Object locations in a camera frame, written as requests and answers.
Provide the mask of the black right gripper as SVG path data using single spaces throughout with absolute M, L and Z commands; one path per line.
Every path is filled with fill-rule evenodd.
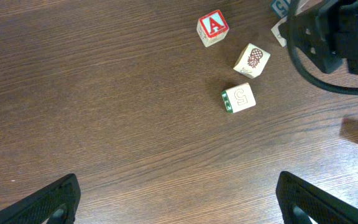
M 278 27 L 323 73 L 332 73 L 347 60 L 348 71 L 358 75 L 358 0 L 321 1 Z

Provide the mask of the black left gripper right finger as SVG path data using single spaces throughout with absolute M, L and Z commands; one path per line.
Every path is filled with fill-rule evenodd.
M 285 224 L 356 223 L 358 209 L 317 188 L 298 176 L 282 171 L 276 196 Z

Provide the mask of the ice cream number four block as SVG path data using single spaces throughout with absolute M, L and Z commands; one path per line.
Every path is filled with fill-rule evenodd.
M 275 36 L 275 38 L 278 40 L 279 44 L 282 47 L 285 47 L 287 45 L 287 41 L 284 37 L 281 36 L 280 31 L 279 31 L 279 25 L 283 24 L 284 22 L 287 21 L 287 16 L 283 17 L 282 19 L 280 19 L 272 28 L 272 34 Z

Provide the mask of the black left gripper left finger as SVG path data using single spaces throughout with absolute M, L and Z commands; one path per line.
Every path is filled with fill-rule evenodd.
M 75 174 L 67 174 L 0 211 L 0 224 L 73 224 L 81 191 Z

